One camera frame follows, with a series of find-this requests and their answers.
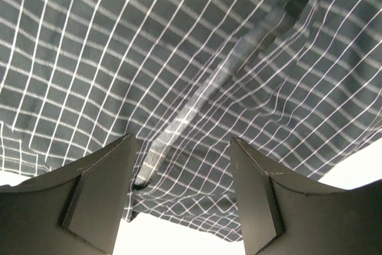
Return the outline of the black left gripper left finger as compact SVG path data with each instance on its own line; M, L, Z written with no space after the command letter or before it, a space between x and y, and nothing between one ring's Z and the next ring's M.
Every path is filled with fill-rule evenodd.
M136 151L128 134L54 171L1 186L1 253L112 254Z

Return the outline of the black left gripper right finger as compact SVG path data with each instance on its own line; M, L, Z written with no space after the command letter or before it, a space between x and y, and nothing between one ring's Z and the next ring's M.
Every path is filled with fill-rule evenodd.
M234 137L230 166L246 254L381 253L381 182L345 190Z

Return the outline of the dark checkered pillowcase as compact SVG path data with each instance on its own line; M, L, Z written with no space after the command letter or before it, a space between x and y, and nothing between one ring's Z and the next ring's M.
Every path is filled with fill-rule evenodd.
M314 180L381 138L381 0L1 0L1 170L126 134L126 221L240 241L233 137Z

